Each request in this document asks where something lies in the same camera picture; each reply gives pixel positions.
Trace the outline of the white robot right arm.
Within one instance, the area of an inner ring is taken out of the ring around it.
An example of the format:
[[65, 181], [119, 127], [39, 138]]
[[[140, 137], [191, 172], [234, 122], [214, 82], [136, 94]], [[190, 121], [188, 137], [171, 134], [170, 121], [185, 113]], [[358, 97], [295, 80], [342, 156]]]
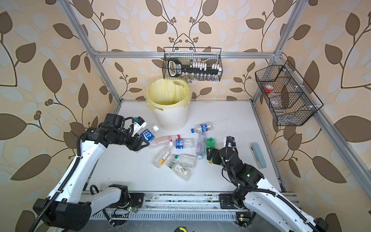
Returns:
[[281, 232], [326, 232], [329, 224], [314, 218], [294, 205], [278, 191], [257, 168], [243, 163], [235, 148], [210, 148], [207, 159], [222, 166], [222, 174], [236, 189], [232, 202], [237, 208], [247, 208], [267, 220]]

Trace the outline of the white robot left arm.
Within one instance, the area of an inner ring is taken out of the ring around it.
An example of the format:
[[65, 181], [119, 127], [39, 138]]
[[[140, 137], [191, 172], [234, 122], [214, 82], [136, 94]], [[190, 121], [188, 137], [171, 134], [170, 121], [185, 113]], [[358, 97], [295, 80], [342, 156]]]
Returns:
[[131, 124], [126, 129], [125, 117], [107, 114], [103, 123], [88, 128], [77, 137], [77, 154], [66, 173], [49, 195], [45, 199], [38, 199], [33, 206], [38, 216], [31, 225], [31, 232], [35, 231], [40, 221], [51, 227], [78, 231], [92, 215], [110, 205], [131, 209], [133, 200], [128, 187], [121, 184], [111, 184], [106, 190], [81, 201], [84, 186], [109, 145], [126, 146], [134, 152], [149, 146], [149, 142], [138, 134], [146, 126], [146, 121], [141, 117], [130, 117], [129, 120]]

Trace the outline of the clear bottle blue label white cap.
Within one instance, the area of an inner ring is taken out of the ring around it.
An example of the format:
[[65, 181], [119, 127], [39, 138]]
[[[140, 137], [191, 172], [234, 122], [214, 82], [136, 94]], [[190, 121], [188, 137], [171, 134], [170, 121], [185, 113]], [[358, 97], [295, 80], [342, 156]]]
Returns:
[[155, 139], [155, 135], [158, 132], [159, 128], [157, 125], [153, 125], [150, 128], [145, 129], [140, 135], [147, 141], [151, 142]]

